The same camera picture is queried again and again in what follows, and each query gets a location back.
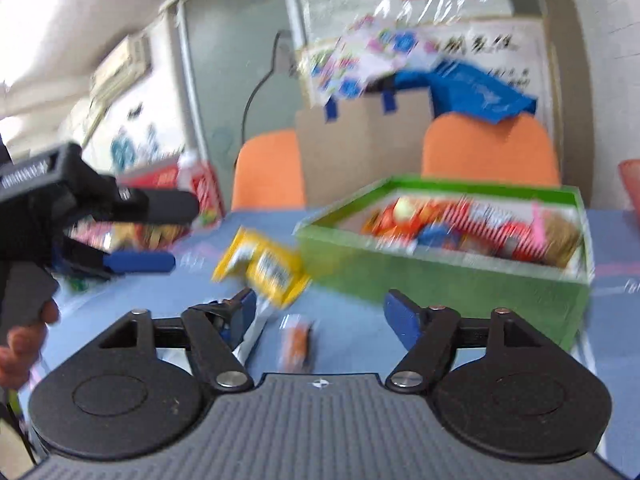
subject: black cable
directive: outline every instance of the black cable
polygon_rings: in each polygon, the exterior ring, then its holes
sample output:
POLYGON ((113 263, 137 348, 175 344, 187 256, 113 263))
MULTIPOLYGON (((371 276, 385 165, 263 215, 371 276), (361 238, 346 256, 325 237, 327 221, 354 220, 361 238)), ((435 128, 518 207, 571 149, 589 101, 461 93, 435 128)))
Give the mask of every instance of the black cable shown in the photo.
POLYGON ((271 68, 266 73, 266 75, 260 79, 258 84, 255 86, 254 91, 251 92, 249 99, 244 106, 244 113, 242 114, 242 127, 240 129, 240 147, 244 146, 244 142, 246 141, 246 119, 249 115, 249 108, 251 107, 251 103, 254 101, 254 98, 260 88, 269 80, 269 78, 276 72, 276 53, 278 51, 278 42, 282 36, 291 37, 290 30, 279 30, 276 32, 276 37, 273 39, 273 49, 271 50, 271 68))
POLYGON ((17 415, 15 415, 14 409, 11 407, 11 402, 9 401, 7 402, 6 408, 7 408, 7 411, 9 412, 9 418, 11 419, 11 422, 14 425, 14 429, 15 431, 18 432, 18 435, 20 435, 20 439, 22 440, 24 449, 27 450, 27 454, 29 455, 31 462, 33 463, 33 465, 38 465, 38 462, 36 462, 36 459, 33 455, 33 451, 31 450, 31 443, 29 442, 29 439, 22 431, 22 428, 20 428, 20 420, 18 420, 17 415))

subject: ceiling light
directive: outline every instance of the ceiling light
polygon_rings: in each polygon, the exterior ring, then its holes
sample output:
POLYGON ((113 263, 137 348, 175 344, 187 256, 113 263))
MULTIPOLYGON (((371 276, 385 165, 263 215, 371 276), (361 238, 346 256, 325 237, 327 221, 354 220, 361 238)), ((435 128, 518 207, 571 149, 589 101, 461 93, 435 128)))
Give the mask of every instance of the ceiling light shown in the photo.
POLYGON ((11 86, 36 59, 59 0, 0 0, 0 81, 11 86))
POLYGON ((5 117, 0 121, 0 137, 6 145, 20 133, 22 119, 20 117, 5 117))

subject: ceiling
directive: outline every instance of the ceiling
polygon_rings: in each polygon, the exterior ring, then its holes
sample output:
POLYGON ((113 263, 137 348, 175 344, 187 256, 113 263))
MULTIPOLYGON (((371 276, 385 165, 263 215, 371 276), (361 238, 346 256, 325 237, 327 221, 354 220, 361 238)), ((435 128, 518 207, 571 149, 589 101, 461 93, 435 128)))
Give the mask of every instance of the ceiling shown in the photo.
POLYGON ((98 63, 127 33, 153 21, 164 1, 59 0, 31 69, 0 94, 0 118, 20 115, 21 135, 55 130, 87 93, 98 63))

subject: cardboard box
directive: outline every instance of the cardboard box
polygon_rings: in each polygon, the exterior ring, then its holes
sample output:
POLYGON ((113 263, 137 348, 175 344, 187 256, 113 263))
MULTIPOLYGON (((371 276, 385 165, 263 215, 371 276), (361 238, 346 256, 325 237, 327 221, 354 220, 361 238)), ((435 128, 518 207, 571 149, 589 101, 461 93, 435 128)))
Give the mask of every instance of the cardboard box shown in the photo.
POLYGON ((370 94, 296 114, 296 133, 310 207, 336 200, 394 174, 420 173, 422 144, 433 122, 428 89, 370 94))

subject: blue bag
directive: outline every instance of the blue bag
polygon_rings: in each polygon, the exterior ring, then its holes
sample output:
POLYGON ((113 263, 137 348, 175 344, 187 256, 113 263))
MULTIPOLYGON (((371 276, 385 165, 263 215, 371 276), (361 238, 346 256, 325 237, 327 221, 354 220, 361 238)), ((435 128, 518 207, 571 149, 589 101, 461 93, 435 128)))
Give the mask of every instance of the blue bag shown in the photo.
POLYGON ((491 124, 522 112, 535 115, 538 104, 536 98, 521 94, 498 78, 454 60, 442 62, 433 72, 397 72, 394 87, 431 88, 436 117, 457 112, 491 124))

